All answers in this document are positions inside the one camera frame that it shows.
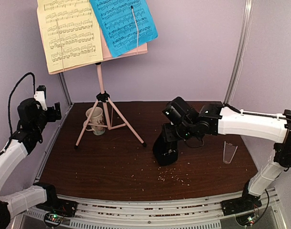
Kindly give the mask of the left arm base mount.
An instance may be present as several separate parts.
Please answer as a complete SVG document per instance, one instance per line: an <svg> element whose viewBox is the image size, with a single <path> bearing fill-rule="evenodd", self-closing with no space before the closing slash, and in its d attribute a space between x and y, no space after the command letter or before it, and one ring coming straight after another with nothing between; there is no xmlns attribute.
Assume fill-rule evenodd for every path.
<svg viewBox="0 0 291 229"><path fill-rule="evenodd" d="M58 198L57 196L48 196L46 202L38 204L36 207L60 216L74 217L77 209L77 202Z"/></svg>

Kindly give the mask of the black metronome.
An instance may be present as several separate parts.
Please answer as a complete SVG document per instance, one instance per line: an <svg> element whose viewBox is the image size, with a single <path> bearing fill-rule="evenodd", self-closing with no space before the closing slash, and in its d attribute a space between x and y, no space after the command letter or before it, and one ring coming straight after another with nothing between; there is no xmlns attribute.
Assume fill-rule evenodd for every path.
<svg viewBox="0 0 291 229"><path fill-rule="evenodd" d="M166 155L166 143L163 139L163 125L162 125L162 131L156 141L153 144L153 154L159 164L159 166L168 166L173 163L175 163L178 160L178 153L173 155Z"/></svg>

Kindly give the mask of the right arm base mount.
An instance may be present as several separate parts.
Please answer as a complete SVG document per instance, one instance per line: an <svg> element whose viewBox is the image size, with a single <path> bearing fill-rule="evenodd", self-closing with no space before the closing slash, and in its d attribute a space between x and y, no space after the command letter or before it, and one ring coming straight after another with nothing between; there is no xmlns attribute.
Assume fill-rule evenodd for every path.
<svg viewBox="0 0 291 229"><path fill-rule="evenodd" d="M253 210L254 207L261 207L262 203L259 198L233 198L221 202L221 209L224 216L238 214Z"/></svg>

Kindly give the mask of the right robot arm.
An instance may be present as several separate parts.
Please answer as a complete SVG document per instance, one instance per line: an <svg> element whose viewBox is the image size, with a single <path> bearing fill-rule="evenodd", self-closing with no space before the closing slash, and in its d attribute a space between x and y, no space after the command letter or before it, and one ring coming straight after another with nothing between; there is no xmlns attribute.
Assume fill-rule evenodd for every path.
<svg viewBox="0 0 291 229"><path fill-rule="evenodd" d="M170 101L163 114L169 123L162 125L153 150L159 164L169 165L178 159L178 141L205 135L244 135L273 141L273 157L250 181L237 200L240 210L248 210L265 189L284 171L291 168L291 110L265 114L238 110L229 104L206 104L196 111L183 98Z"/></svg>

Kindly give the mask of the clear metronome cover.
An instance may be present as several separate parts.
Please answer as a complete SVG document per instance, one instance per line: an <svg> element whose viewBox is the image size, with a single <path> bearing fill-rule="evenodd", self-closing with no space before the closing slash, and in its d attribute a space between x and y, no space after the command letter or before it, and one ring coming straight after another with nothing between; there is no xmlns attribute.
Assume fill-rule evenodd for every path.
<svg viewBox="0 0 291 229"><path fill-rule="evenodd" d="M224 150L223 150L223 162L225 164L230 164L236 154L238 146L229 143L227 141L224 142Z"/></svg>

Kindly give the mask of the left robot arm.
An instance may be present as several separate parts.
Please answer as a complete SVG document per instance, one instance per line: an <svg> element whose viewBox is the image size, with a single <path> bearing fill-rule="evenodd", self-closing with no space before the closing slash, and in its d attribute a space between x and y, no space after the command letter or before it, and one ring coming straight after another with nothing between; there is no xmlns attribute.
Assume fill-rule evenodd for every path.
<svg viewBox="0 0 291 229"><path fill-rule="evenodd" d="M59 103L47 108L44 104L28 98L17 107L20 118L17 130L0 152L0 191L16 166L34 150L37 143L43 142L42 132L47 123L62 118ZM38 204L43 204L51 212L61 208L53 185L36 183L22 191L0 195L0 229L7 228L15 216Z"/></svg>

